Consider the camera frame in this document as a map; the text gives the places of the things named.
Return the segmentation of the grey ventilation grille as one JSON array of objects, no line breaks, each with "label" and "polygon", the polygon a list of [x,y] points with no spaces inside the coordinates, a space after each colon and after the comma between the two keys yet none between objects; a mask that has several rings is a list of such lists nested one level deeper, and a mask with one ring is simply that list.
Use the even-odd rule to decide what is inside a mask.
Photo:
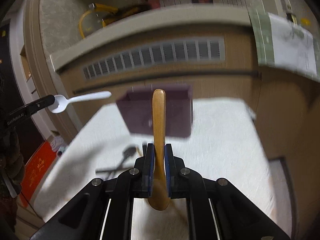
[{"label": "grey ventilation grille", "polygon": [[150,43],[114,53],[82,68],[85,80],[174,62],[225,61],[225,38],[192,37]]}]

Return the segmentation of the black handled metal utensil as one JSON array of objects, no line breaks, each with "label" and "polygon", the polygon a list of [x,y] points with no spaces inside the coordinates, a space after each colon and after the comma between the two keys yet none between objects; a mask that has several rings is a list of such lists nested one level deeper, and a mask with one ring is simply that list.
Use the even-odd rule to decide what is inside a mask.
[{"label": "black handled metal utensil", "polygon": [[95,173],[108,173],[109,175],[116,173],[117,171],[122,170],[123,165],[125,163],[125,161],[128,158],[131,158],[132,156],[135,155],[135,153],[137,152],[137,147],[136,146],[130,146],[127,147],[123,152],[122,152],[122,159],[120,161],[120,163],[118,164],[118,166],[116,168],[110,169],[110,168],[98,168],[96,169]]}]

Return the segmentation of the white paper towel mat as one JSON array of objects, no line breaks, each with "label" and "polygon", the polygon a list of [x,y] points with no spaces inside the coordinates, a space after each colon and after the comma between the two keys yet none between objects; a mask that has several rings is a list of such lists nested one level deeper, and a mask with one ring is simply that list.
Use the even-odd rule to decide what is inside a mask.
[{"label": "white paper towel mat", "polygon": [[152,137],[103,107],[69,145],[36,206],[33,239],[276,239],[270,172],[244,103],[198,100],[187,139],[168,138],[157,211]]}]

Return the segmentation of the purple plastic utensil bin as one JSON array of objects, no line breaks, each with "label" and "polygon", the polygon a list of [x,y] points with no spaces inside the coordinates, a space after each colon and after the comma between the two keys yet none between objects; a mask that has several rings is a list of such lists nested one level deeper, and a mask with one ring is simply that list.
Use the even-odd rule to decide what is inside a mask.
[{"label": "purple plastic utensil bin", "polygon": [[165,84],[133,88],[116,101],[130,133],[187,138],[193,123],[190,85]]}]

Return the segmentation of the green white dish towel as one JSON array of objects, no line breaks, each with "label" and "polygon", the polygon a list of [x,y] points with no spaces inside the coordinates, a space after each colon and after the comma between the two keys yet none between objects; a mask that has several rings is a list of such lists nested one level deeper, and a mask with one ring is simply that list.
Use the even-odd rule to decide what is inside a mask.
[{"label": "green white dish towel", "polygon": [[319,39],[282,17],[248,11],[258,64],[287,70],[319,82]]}]

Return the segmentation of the wooden spoon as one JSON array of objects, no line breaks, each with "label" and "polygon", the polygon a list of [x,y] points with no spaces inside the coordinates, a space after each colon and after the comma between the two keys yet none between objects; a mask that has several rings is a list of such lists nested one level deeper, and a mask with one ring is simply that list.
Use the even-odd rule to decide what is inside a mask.
[{"label": "wooden spoon", "polygon": [[158,211],[165,210],[170,202],[164,168],[165,146],[165,106],[166,94],[162,89],[156,89],[152,96],[152,125],[155,146],[155,167],[153,173],[153,187],[150,206]]}]

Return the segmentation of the white plastic spoon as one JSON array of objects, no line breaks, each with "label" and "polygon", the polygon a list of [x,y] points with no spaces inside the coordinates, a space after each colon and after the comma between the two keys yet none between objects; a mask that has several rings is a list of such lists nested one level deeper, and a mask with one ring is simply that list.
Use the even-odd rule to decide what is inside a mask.
[{"label": "white plastic spoon", "polygon": [[63,95],[55,95],[55,101],[52,105],[48,107],[49,111],[54,114],[62,113],[66,110],[67,106],[72,103],[76,102],[83,102],[83,101],[91,101],[91,100],[100,100],[100,99],[108,99],[112,95],[109,91],[102,91],[96,93],[89,93],[85,95],[75,96],[70,99],[67,99]]}]

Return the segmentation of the red floor mat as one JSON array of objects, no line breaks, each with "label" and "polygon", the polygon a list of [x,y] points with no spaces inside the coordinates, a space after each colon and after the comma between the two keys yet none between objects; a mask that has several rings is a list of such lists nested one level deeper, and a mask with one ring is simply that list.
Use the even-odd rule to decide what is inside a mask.
[{"label": "red floor mat", "polygon": [[56,153],[48,141],[45,141],[31,156],[25,166],[25,176],[22,181],[20,200],[24,208],[28,207],[40,181],[52,165]]}]

